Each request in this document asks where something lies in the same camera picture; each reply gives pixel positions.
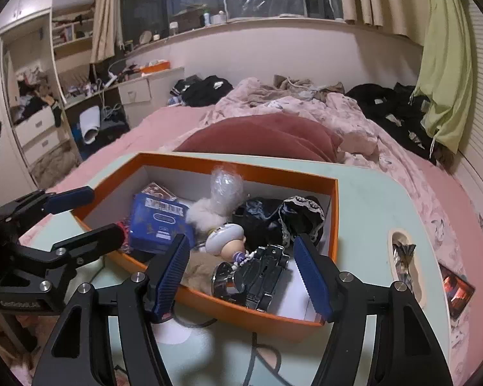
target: green curtain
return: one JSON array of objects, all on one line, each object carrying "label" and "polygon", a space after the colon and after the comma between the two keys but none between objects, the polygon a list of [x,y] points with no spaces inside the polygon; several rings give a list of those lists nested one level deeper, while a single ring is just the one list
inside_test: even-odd
[{"label": "green curtain", "polygon": [[430,15],[414,95],[431,100],[423,126],[430,137],[458,151],[473,90],[471,40],[461,0],[429,0]]}]

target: light green table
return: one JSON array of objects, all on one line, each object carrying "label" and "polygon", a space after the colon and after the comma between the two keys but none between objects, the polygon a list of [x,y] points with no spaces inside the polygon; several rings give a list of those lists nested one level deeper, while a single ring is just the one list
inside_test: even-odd
[{"label": "light green table", "polygon": [[[424,226],[405,189],[379,171],[339,164],[262,158],[241,155],[182,154],[221,161],[244,162],[318,174],[338,179],[339,233],[338,262],[341,271],[350,271],[365,283],[390,286],[387,237],[392,228],[405,229],[417,244],[426,285],[424,308],[446,360],[450,351],[450,324],[446,297],[435,254]],[[132,155],[124,156],[90,181],[94,187]],[[69,212],[57,215],[35,237],[33,247],[46,250],[57,241],[82,233]],[[101,264],[86,266],[79,282],[90,280]],[[93,278],[95,287],[122,282],[124,270],[107,259]],[[74,283],[70,290],[75,290]],[[109,319],[115,364],[123,367],[116,318]],[[174,385],[289,385],[309,384],[327,344],[331,325],[326,324],[300,344],[256,335],[233,325],[212,321],[208,316],[175,306],[175,318],[156,326],[156,339]],[[374,348],[375,317],[367,317],[367,328],[355,385],[367,384]]]}]

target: blue box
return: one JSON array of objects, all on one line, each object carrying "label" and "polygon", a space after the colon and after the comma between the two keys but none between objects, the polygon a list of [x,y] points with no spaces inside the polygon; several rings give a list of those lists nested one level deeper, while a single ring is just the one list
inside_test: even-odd
[{"label": "blue box", "polygon": [[183,204],[139,193],[134,197],[129,229],[132,248],[164,254],[175,235],[184,234],[190,249],[195,245],[193,227],[186,223],[188,207]]}]

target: cardboard box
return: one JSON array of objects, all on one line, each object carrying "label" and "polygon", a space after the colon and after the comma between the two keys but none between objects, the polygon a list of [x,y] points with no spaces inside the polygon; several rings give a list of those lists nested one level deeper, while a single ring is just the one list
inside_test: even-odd
[{"label": "cardboard box", "polygon": [[[336,262],[338,181],[313,174],[177,155],[140,153],[98,184],[93,203],[75,209],[72,213],[86,230],[117,222],[129,215],[134,195],[152,181],[165,186],[180,198],[197,201],[210,196],[211,172],[219,166],[240,174],[243,177],[245,191],[252,197],[285,199],[295,194],[316,196],[326,213],[325,235],[319,248]],[[131,273],[146,270],[143,263],[127,254],[112,252],[109,257]],[[295,296],[284,296],[293,295],[294,291],[300,290],[300,285],[305,292],[296,267],[290,271],[289,276],[292,278],[290,288],[285,289],[282,303],[278,303],[277,306],[285,307],[290,300],[296,300]],[[315,313],[307,294],[304,296],[307,303],[304,304],[305,313],[302,319],[250,310],[184,286],[179,287],[175,300],[244,329],[296,342],[302,341],[324,324],[320,315]]]}]

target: barcode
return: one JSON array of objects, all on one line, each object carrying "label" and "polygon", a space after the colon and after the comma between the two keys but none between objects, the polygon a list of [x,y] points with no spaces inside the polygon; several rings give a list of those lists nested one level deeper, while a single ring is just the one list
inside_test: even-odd
[{"label": "barcode", "polygon": [[152,209],[162,210],[163,212],[168,212],[173,215],[178,215],[184,217],[184,210],[182,207],[170,205],[168,203],[160,202],[158,200],[154,200],[153,198],[146,198],[145,199],[145,206],[150,207]]}]

